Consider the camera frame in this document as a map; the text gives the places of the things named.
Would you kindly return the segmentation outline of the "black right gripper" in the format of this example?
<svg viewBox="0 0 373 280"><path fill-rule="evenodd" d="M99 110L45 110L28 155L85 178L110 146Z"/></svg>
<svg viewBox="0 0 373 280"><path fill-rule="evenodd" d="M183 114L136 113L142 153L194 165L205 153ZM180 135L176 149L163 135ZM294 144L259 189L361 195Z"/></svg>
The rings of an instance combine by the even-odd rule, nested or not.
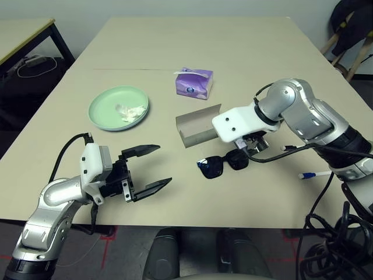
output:
<svg viewBox="0 0 373 280"><path fill-rule="evenodd" d="M253 156L269 147L269 144L264 139L265 135L265 131L254 132L238 138L234 143L236 147L246 155Z"/></svg>

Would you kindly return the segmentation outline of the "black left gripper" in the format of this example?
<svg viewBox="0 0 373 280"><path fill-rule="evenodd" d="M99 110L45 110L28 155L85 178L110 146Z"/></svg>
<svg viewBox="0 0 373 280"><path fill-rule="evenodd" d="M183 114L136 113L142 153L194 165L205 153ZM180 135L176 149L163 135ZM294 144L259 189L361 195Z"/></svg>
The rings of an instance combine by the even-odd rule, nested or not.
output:
<svg viewBox="0 0 373 280"><path fill-rule="evenodd" d="M144 190L134 192L131 172L127 167L127 159L148 155L158 149L160 149L159 145L148 144L122 150L122 156L119 156L118 160L113 163L111 173L107 176L105 184L100 187L102 197L123 195L126 202L135 202L154 195L165 187L172 180L171 177L148 184Z"/></svg>

